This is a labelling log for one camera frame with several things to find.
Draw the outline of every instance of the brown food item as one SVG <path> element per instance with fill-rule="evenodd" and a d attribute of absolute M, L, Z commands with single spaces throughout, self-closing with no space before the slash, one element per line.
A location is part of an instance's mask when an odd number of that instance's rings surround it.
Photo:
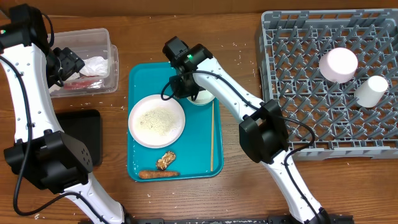
<path fill-rule="evenodd" d="M 167 167 L 175 160 L 175 153 L 167 151 L 161 159 L 156 162 L 156 168 L 158 170 L 166 170 Z"/>
<path fill-rule="evenodd" d="M 180 173 L 176 171 L 159 171 L 159 170 L 142 170 L 139 172 L 138 176 L 141 179 L 153 179 L 162 177 L 176 177 Z"/>

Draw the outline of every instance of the carrot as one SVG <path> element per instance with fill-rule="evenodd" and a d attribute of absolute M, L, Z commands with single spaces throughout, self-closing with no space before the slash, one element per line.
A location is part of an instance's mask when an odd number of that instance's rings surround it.
<path fill-rule="evenodd" d="M 159 170 L 142 170 L 138 174 L 138 176 L 142 179 L 176 177 L 178 175 L 180 175 L 180 173 L 176 171 L 159 171 Z"/>

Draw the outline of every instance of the wooden table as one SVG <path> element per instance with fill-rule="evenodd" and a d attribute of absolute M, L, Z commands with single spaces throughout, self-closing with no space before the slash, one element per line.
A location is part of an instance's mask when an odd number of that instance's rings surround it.
<path fill-rule="evenodd" d="M 56 112 L 82 108 L 94 108 L 101 112 L 103 163 L 94 173 L 110 196 L 121 202 L 136 218 L 265 218 L 289 212 L 272 177 L 243 153 L 239 146 L 238 125 L 223 106 L 221 122 L 225 165 L 216 177 L 142 184 L 132 180 L 126 170 L 127 109 L 124 108 L 127 108 L 125 96 L 130 69 L 138 63 L 167 61 L 162 47 L 165 41 L 177 35 L 191 46 L 202 43 L 237 82 L 261 97 L 254 46 L 254 33 L 260 16 L 235 14 L 53 19 L 55 32 L 107 28 L 112 44 L 118 47 L 120 78 L 117 92 L 57 98 L 53 99 L 53 105 Z M 0 75 L 0 95 L 0 149 L 5 149 L 13 144 L 15 121 L 3 73 Z M 397 223 L 398 161 L 332 159 L 298 162 L 298 169 L 312 194 L 329 213 L 354 215 L 356 223 Z M 0 177 L 1 223 L 66 224 L 87 219 L 67 199 L 40 212 L 37 220 L 34 217 L 18 217 L 12 208 L 17 176 L 11 172 L 3 156 L 0 156 Z M 39 191 L 24 180 L 19 205 L 22 210 L 28 211 L 53 197 L 48 190 Z"/>

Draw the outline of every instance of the dish rack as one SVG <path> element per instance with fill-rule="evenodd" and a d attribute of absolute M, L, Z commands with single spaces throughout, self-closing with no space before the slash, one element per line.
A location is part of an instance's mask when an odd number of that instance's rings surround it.
<path fill-rule="evenodd" d="M 313 128 L 316 141 L 296 160 L 332 157 L 398 158 L 398 10 L 267 11 L 256 32 L 256 56 L 264 101 L 279 102 L 284 116 Z M 347 83 L 325 80 L 320 57 L 345 47 L 358 58 Z M 356 106 L 354 91 L 369 77 L 389 83 L 379 104 Z M 291 148 L 311 138 L 286 123 Z"/>

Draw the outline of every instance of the cable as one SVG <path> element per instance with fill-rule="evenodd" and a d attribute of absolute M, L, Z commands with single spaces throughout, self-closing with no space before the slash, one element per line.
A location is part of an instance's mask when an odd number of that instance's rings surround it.
<path fill-rule="evenodd" d="M 50 20 L 49 16 L 44 14 L 43 12 L 42 12 L 42 15 L 49 21 L 49 24 L 50 24 L 51 38 L 50 38 L 49 46 L 52 47 L 54 45 L 54 38 L 55 38 L 54 29 L 52 27 L 52 23 L 51 23 L 51 20 Z"/>
<path fill-rule="evenodd" d="M 219 78 L 219 79 L 220 79 L 221 81 L 223 81 L 226 85 L 228 85 L 228 86 L 235 92 L 235 94 L 237 94 L 237 96 L 238 96 L 245 104 L 247 104 L 248 106 L 250 106 L 251 108 L 253 108 L 253 109 L 255 109 L 255 110 L 258 110 L 258 109 L 259 109 L 259 108 L 255 107 L 254 105 L 252 105 L 250 101 L 248 101 L 247 99 L 245 99 L 245 98 L 240 94 L 240 92 L 239 92 L 238 90 L 236 90 L 235 87 L 232 86 L 232 84 L 230 84 L 227 80 L 225 80 L 221 75 L 215 74 L 215 73 L 213 73 L 213 72 L 207 72 L 207 71 L 197 70 L 197 71 L 192 71 L 192 72 L 183 73 L 183 74 L 180 75 L 180 77 L 187 76 L 187 75 L 191 75 L 191 74 L 193 74 L 193 73 L 204 73 L 204 74 L 211 75 L 211 76 L 214 76 L 214 77 L 216 77 L 216 78 Z M 160 97 L 162 98 L 162 100 L 169 100 L 169 99 L 171 99 L 171 98 L 174 96 L 174 93 L 173 93 L 172 96 L 170 96 L 170 97 L 167 98 L 167 99 L 164 99 L 164 97 L 163 97 L 164 91 L 165 91 L 165 89 L 166 89 L 169 85 L 170 85 L 170 82 L 168 82 L 168 83 L 166 84 L 166 86 L 163 87 L 162 93 L 160 94 Z M 300 148 L 298 148 L 298 149 L 295 149 L 295 150 L 290 151 L 290 152 L 287 154 L 287 156 L 285 157 L 284 165 L 285 165 L 285 168 L 286 168 L 286 172 L 287 172 L 287 174 L 289 175 L 290 180 L 292 181 L 293 185 L 295 186 L 295 188 L 297 189 L 297 191 L 299 192 L 299 194 L 301 195 L 301 197 L 303 198 L 303 200 L 304 200 L 304 201 L 307 203 L 307 205 L 310 207 L 310 209 L 312 210 L 312 212 L 315 214 L 318 223 L 320 223 L 320 217 L 319 217 L 318 213 L 315 211 L 314 207 L 313 207 L 313 206 L 311 205 L 311 203 L 308 201 L 308 198 L 306 198 L 306 196 L 305 196 L 305 195 L 303 194 L 303 192 L 300 190 L 300 187 L 299 187 L 299 186 L 297 185 L 297 183 L 294 181 L 294 178 L 293 178 L 293 176 L 292 176 L 292 174 L 290 173 L 290 170 L 289 170 L 289 168 L 288 168 L 289 164 L 287 163 L 287 159 L 288 159 L 290 156 L 292 156 L 292 155 L 295 154 L 296 152 L 299 152 L 299 151 L 301 151 L 301 150 L 303 150 L 303 149 L 305 149 L 305 148 L 310 147 L 310 146 L 315 142 L 315 133 L 313 132 L 312 128 L 310 128 L 308 125 L 304 124 L 303 122 L 300 122 L 300 121 L 297 121 L 297 120 L 291 119 L 291 118 L 286 118 L 286 117 L 283 117 L 283 116 L 275 116 L 275 117 L 278 117 L 278 118 L 280 118 L 280 119 L 284 119 L 284 120 L 286 120 L 286 121 L 290 121 L 290 122 L 293 122 L 293 123 L 298 124 L 298 125 L 300 125 L 300 126 L 303 126 L 305 129 L 307 129 L 307 130 L 311 133 L 311 137 L 312 137 L 312 138 L 311 138 L 311 141 L 308 142 L 308 143 L 306 143 L 306 145 L 304 145 L 304 146 L 302 146 L 302 147 L 300 147 Z"/>
<path fill-rule="evenodd" d="M 19 189 L 21 187 L 21 182 L 22 182 L 22 178 L 24 176 L 24 171 L 25 171 L 25 167 L 27 164 L 27 160 L 29 158 L 30 155 L 30 143 L 32 141 L 32 118 L 30 117 L 30 108 L 29 108 L 29 101 L 28 101 L 28 97 L 27 97 L 27 93 L 26 93 L 26 88 L 25 88 L 25 84 L 24 81 L 22 80 L 22 75 L 18 72 L 17 68 L 7 59 L 5 59 L 3 56 L 0 56 L 0 60 L 2 60 L 4 63 L 6 63 L 11 69 L 12 71 L 15 73 L 18 82 L 21 86 L 21 91 L 22 91 L 22 96 L 24 98 L 24 104 L 25 104 L 25 113 L 26 113 L 26 120 L 27 120 L 27 142 L 26 142 L 26 150 L 25 150 L 25 157 L 24 160 L 22 161 L 21 164 L 21 169 L 19 171 L 19 175 L 18 175 L 18 179 L 17 179 L 17 184 L 15 186 L 15 191 L 14 191 L 14 198 L 12 201 L 12 205 L 14 207 L 15 212 L 18 215 L 21 216 L 28 216 L 28 215 L 33 215 L 36 214 L 38 212 L 40 212 L 41 210 L 47 208 L 48 206 L 50 206 L 51 204 L 53 204 L 54 202 L 56 202 L 57 200 L 60 200 L 61 198 L 64 198 L 66 196 L 69 195 L 74 195 L 76 196 L 76 198 L 82 200 L 87 207 L 94 213 L 94 215 L 103 223 L 105 224 L 109 224 L 102 216 L 100 216 L 96 210 L 93 208 L 93 206 L 90 205 L 90 203 L 80 194 L 76 193 L 76 192 L 67 192 L 64 194 L 61 194 L 57 197 L 55 197 L 54 199 L 52 199 L 51 201 L 47 202 L 46 204 L 44 204 L 43 206 L 41 206 L 40 208 L 33 210 L 31 212 L 22 212 L 19 207 L 18 207 L 18 195 L 19 195 Z"/>

